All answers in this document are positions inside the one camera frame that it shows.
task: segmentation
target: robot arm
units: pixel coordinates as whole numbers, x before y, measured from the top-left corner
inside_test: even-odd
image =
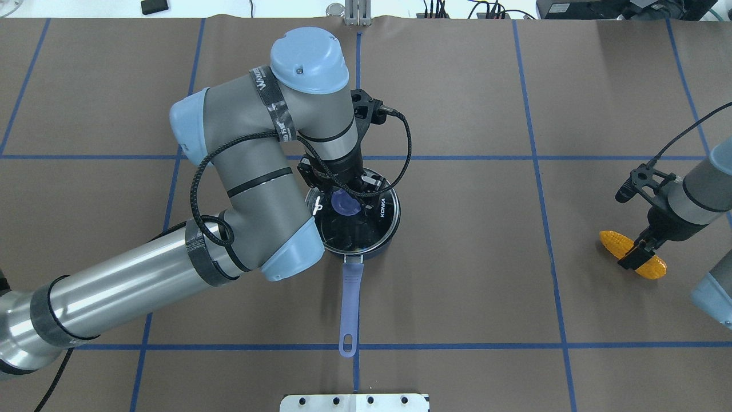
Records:
[[[648,227],[618,261],[626,269],[638,269],[665,241],[691,238],[732,209],[732,138],[715,147],[683,179],[657,171],[652,163],[634,169],[616,194],[620,203],[635,194],[651,203]],[[662,182],[655,181],[654,176],[661,177]],[[645,187],[651,188],[655,196],[643,191]]]
[[[704,276],[692,292],[691,300],[732,330],[732,251]]]
[[[187,157],[198,164],[242,135],[275,129],[286,141],[299,130],[339,180],[354,191],[369,184],[378,188],[378,182],[362,179],[360,142],[368,123],[378,122],[381,102],[369,98],[370,116],[359,116],[338,40],[322,29],[296,29],[274,44],[271,58],[271,67],[173,106],[171,125]],[[308,184],[331,185],[316,170],[321,165],[306,161],[312,155],[303,160],[310,165],[303,166]],[[32,293],[10,290],[0,276],[0,380],[38,370],[66,348],[250,269],[261,268],[277,281],[320,260],[321,237],[277,139],[243,141],[221,152],[214,164],[231,200],[219,215],[231,233],[220,223],[190,220]]]

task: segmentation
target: blue pot handle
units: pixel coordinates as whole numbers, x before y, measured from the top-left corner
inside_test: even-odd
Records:
[[[343,299],[340,304],[340,339],[338,351],[344,358],[356,354],[359,341],[359,299],[363,263],[343,263]],[[346,340],[350,337],[351,347],[346,350]]]

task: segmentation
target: light blue joint cap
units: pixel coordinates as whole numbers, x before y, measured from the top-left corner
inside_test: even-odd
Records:
[[[691,300],[699,309],[732,330],[732,298],[710,273],[691,292]]]
[[[732,137],[712,149],[709,161],[721,172],[732,175]]]
[[[264,265],[262,272],[270,282],[276,282],[304,271],[316,264],[325,248],[315,226],[315,218],[309,218],[291,238],[285,242]]]
[[[188,160],[196,166],[209,154],[206,140],[203,138],[203,101],[206,99],[205,88],[171,107],[171,128],[178,144]]]
[[[348,84],[340,42],[318,27],[290,30],[272,45],[270,67],[277,80],[298,92],[327,95]]]

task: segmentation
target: brown table surface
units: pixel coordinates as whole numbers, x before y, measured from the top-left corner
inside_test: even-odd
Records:
[[[284,394],[418,391],[433,411],[729,411],[732,334],[689,294],[732,246],[729,216],[623,271],[598,244],[646,226],[613,195],[695,117],[732,100],[732,25],[339,18],[0,21],[0,264],[33,290],[185,220],[194,167],[170,106],[269,62],[289,29],[339,37],[362,87],[402,111],[414,157],[389,250],[366,262],[357,362],[337,352],[340,263],[257,271],[103,334],[49,411],[277,411]],[[722,113],[659,163],[684,174]],[[296,164],[302,148],[287,144]],[[391,119],[365,164],[397,174]],[[227,208],[215,173],[202,210]],[[31,411],[60,360],[0,383]]]

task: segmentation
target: grid line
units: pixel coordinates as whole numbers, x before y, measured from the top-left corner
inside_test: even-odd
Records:
[[[696,105],[694,104],[694,98],[692,98],[691,95],[691,89],[689,89],[689,84],[686,81],[686,75],[684,74],[684,67],[681,65],[681,57],[679,56],[679,48],[676,47],[676,38],[673,36],[673,28],[671,27],[671,21],[666,19],[666,30],[668,31],[668,39],[671,41],[671,49],[673,50],[673,58],[676,60],[676,69],[679,70],[679,77],[681,78],[681,84],[684,86],[684,92],[686,93],[687,100],[689,102],[689,107],[691,108],[691,113],[694,116],[694,121],[699,121],[699,114],[696,111]],[[704,152],[707,156],[709,156],[709,143],[706,141],[706,136],[704,136],[704,129],[701,127],[701,125],[697,126],[697,129],[699,131],[699,139],[701,139],[701,144],[704,146]],[[732,213],[727,212],[725,213],[727,216],[727,222],[730,225],[730,228],[732,228]]]
[[[89,343],[78,350],[140,350],[138,344]],[[703,347],[732,348],[732,341],[669,341],[669,342],[534,342],[534,343],[362,343],[363,350],[560,350],[564,346],[573,350],[582,349],[644,349],[671,348],[688,349]],[[276,352],[298,350],[338,350],[335,343],[291,343],[291,344],[148,344],[146,350],[169,350],[181,352]]]
[[[363,32],[356,33],[356,88],[361,89],[361,36]],[[359,393],[361,386],[361,300],[359,299],[359,316],[356,322],[356,353],[354,354],[354,393]]]
[[[572,365],[569,361],[569,348],[567,347],[567,333],[564,329],[564,315],[561,310],[561,296],[559,293],[559,281],[556,277],[556,265],[554,262],[554,250],[551,244],[551,232],[549,230],[549,219],[547,217],[546,204],[544,200],[544,187],[542,185],[542,174],[539,168],[539,156],[537,152],[537,144],[534,139],[534,125],[531,121],[531,107],[529,105],[529,94],[526,91],[526,76],[523,71],[523,60],[521,58],[521,42],[518,36],[518,27],[516,21],[511,21],[513,25],[513,39],[516,44],[516,60],[518,61],[518,74],[521,82],[521,93],[523,95],[523,108],[526,113],[526,127],[529,130],[529,143],[531,144],[531,156],[534,162],[534,176],[537,181],[537,190],[539,194],[539,206],[542,211],[542,223],[544,227],[544,238],[549,253],[549,263],[551,269],[551,277],[554,289],[554,305],[556,308],[556,317],[559,324],[559,338],[561,339],[561,351],[564,357],[564,374],[567,378],[567,391],[569,392],[569,407],[572,412],[577,412],[577,401],[575,400],[575,385],[572,380]]]
[[[653,155],[538,155],[541,161],[647,161]],[[298,161],[302,155],[288,155],[287,159]],[[403,161],[404,155],[363,155],[366,161]],[[667,161],[702,161],[706,156],[664,155]],[[7,160],[82,160],[82,161],[172,161],[187,160],[185,154],[180,155],[0,155]],[[532,161],[533,155],[412,155],[413,161]]]
[[[15,105],[12,108],[12,113],[10,114],[10,120],[7,122],[7,127],[5,128],[5,134],[3,135],[2,142],[0,142],[0,156],[2,156],[3,152],[5,151],[5,147],[7,146],[7,141],[10,139],[10,131],[12,130],[12,125],[15,122],[15,116],[18,115],[18,110],[20,109],[20,103],[23,101],[23,95],[26,94],[26,87],[28,86],[28,82],[31,79],[31,74],[33,73],[33,68],[36,65],[36,61],[38,60],[38,55],[41,52],[41,47],[43,47],[43,40],[45,40],[46,33],[48,32],[48,27],[51,24],[51,19],[47,18],[45,21],[45,24],[43,25],[43,30],[41,31],[41,35],[38,38],[38,44],[36,45],[36,51],[33,53],[33,58],[31,59],[31,63],[28,66],[28,71],[26,71],[26,77],[23,79],[23,84],[20,86],[20,91],[18,92],[18,98],[15,100]]]
[[[198,58],[201,55],[201,43],[203,42],[203,31],[206,28],[206,19],[201,19],[201,24],[198,28],[198,41],[195,46],[195,55],[193,57],[193,67],[191,68],[190,80],[188,83],[188,95],[193,94],[193,87],[195,86],[195,74],[198,70]],[[176,163],[173,165],[173,177],[171,178],[171,188],[168,192],[168,204],[165,207],[165,219],[163,221],[163,231],[166,231],[170,225],[171,213],[173,210],[173,200],[176,195],[176,185],[178,183],[178,170],[180,169],[180,163],[182,159],[182,149],[178,146],[178,151],[175,156]],[[130,412],[135,412],[137,409],[137,401],[140,394],[140,386],[142,383],[142,374],[145,368],[145,355],[148,350],[148,339],[150,337],[150,327],[152,325],[152,313],[148,313],[145,318],[145,329],[142,336],[142,343],[140,345],[140,355],[138,358],[138,368],[135,373],[135,385],[132,388],[132,399],[130,400]]]

